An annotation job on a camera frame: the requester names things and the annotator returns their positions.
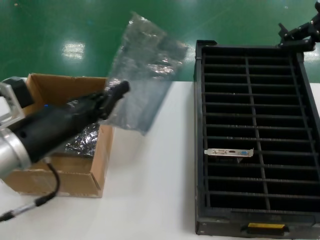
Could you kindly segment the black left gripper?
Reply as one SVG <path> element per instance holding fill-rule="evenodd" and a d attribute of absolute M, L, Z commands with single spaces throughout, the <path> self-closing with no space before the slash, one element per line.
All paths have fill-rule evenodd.
<path fill-rule="evenodd" d="M 117 102 L 129 91 L 130 84 L 126 80 L 109 82 L 103 94 L 92 93 L 62 106 L 49 105 L 29 114 L 14 126 L 14 134 L 22 142 L 30 161 L 38 162 L 98 118 L 107 120 Z"/>

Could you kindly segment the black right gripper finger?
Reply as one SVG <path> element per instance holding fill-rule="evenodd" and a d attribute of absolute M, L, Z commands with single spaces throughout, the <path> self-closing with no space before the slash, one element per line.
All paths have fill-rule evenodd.
<path fill-rule="evenodd" d="M 311 52 L 314 50 L 316 42 L 311 38 L 300 40 L 283 40 L 277 45 L 278 48 L 292 52 Z"/>
<path fill-rule="evenodd" d="M 320 40 L 320 15 L 317 14 L 309 22 L 297 28 L 287 30 L 281 23 L 278 24 L 280 31 L 278 35 L 283 41 L 298 41 L 310 37 L 314 41 Z"/>

